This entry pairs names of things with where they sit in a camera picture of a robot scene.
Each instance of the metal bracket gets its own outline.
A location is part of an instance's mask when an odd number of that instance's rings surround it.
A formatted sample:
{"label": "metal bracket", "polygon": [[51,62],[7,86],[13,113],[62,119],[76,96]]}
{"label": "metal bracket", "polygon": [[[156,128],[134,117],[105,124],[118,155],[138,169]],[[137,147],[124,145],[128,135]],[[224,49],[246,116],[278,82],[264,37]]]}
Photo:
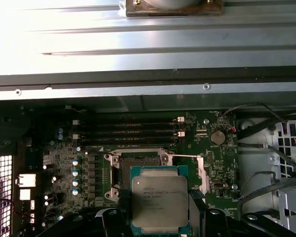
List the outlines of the metal bracket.
{"label": "metal bracket", "polygon": [[108,200],[118,202],[119,195],[119,186],[115,185],[115,187],[111,188],[110,191],[106,192],[104,197]]}
{"label": "metal bracket", "polygon": [[115,168],[119,169],[119,156],[113,156],[110,154],[104,155],[104,159],[111,162],[111,166],[114,166]]}

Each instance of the screw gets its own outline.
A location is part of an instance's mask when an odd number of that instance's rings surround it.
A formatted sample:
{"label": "screw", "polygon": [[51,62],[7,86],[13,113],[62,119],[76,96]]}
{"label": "screw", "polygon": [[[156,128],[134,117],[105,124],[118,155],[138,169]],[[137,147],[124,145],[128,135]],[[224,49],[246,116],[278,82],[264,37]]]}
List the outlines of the screw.
{"label": "screw", "polygon": [[168,156],[163,155],[163,156],[161,157],[161,160],[162,160],[162,161],[168,161]]}
{"label": "screw", "polygon": [[252,221],[256,221],[258,219],[255,215],[248,215],[247,218]]}
{"label": "screw", "polygon": [[238,185],[233,184],[233,185],[231,185],[231,188],[232,188],[233,190],[237,190],[237,189],[238,189]]}
{"label": "screw", "polygon": [[17,96],[20,96],[22,94],[22,91],[20,89],[16,89],[15,93],[16,93]]}
{"label": "screw", "polygon": [[214,209],[214,210],[211,210],[211,213],[212,213],[213,215],[218,215],[218,214],[219,214],[219,211],[216,210],[216,209]]}
{"label": "screw", "polygon": [[210,90],[210,89],[211,89],[211,85],[208,84],[208,83],[205,83],[205,84],[203,85],[203,88],[204,88],[204,90]]}

